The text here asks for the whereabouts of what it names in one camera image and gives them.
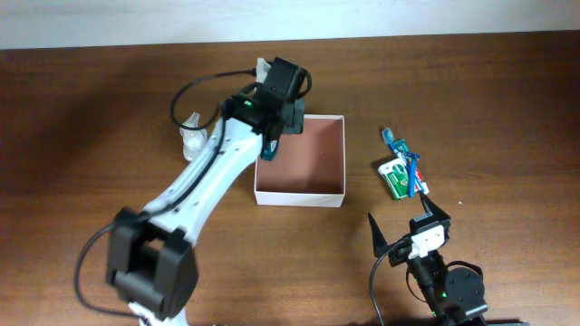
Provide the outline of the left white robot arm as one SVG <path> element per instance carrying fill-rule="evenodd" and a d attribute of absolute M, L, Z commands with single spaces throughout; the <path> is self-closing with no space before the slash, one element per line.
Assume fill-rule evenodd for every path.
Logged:
<path fill-rule="evenodd" d="M 106 281 L 141 325 L 184 325 L 198 282 L 194 247 L 236 178 L 257 159 L 276 156 L 284 134 L 304 130 L 308 70 L 282 58 L 263 80 L 221 101 L 204 148 L 139 213 L 123 208 L 110 227 Z"/>

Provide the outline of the blue disposable razor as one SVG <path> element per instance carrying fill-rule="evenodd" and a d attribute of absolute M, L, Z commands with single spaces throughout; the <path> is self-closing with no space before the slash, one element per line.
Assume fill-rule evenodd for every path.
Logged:
<path fill-rule="evenodd" d="M 420 156 L 410 151 L 405 151 L 404 157 L 407 159 L 407 170 L 409 173 L 408 197 L 414 197 L 415 188 L 422 189 L 421 181 L 417 177 L 417 162 Z"/>

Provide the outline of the purple foam soap pump bottle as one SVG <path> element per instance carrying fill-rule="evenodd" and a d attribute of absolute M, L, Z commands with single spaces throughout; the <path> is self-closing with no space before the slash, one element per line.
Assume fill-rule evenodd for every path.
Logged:
<path fill-rule="evenodd" d="M 197 128 L 200 115 L 193 112 L 187 120 L 183 122 L 186 127 Z M 189 130 L 180 128 L 179 133 L 183 141 L 183 156 L 187 161 L 193 161 L 206 146 L 208 132 L 206 129 Z"/>

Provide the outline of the teal mouthwash bottle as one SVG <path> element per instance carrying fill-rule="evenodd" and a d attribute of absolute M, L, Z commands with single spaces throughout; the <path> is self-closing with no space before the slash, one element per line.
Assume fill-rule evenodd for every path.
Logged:
<path fill-rule="evenodd" d="M 268 140 L 264 143 L 264 147 L 262 148 L 260 158 L 265 161 L 272 161 L 276 157 L 277 150 L 278 150 L 278 141 Z"/>

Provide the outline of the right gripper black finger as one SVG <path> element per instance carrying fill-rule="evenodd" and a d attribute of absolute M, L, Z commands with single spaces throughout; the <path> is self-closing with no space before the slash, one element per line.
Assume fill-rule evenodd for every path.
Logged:
<path fill-rule="evenodd" d="M 435 205 L 427 195 L 420 192 L 420 201 L 426 213 L 431 213 L 434 218 L 439 221 L 449 220 L 450 216 L 440 207 Z"/>
<path fill-rule="evenodd" d="M 376 220 L 372 216 L 371 213 L 367 214 L 368 221 L 370 224 L 371 232 L 372 232 L 372 249 L 373 255 L 376 258 L 380 258 L 383 256 L 389 249 L 389 245 L 384 238 L 380 227 L 377 225 Z"/>

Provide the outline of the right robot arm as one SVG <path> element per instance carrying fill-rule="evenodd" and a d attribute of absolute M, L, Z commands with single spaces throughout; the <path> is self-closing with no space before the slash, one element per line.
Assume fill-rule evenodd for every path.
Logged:
<path fill-rule="evenodd" d="M 389 244 L 374 217 L 368 221 L 372 231 L 372 249 L 376 257 L 370 276 L 369 293 L 379 323 L 384 323 L 374 290 L 374 277 L 380 264 L 406 264 L 405 281 L 414 279 L 421 295 L 439 325 L 485 325 L 483 314 L 488 310 L 484 299 L 484 273 L 475 264 L 465 261 L 445 263 L 439 249 L 449 239 L 451 217 L 420 193 L 425 210 L 409 221 L 410 232 Z"/>

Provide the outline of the pink cardboard box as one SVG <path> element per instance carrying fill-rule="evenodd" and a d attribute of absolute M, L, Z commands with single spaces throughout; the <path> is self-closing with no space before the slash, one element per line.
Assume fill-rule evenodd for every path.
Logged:
<path fill-rule="evenodd" d="M 338 208 L 346 192 L 345 166 L 344 116 L 307 114 L 304 131 L 282 136 L 273 160 L 256 161 L 256 202 Z"/>

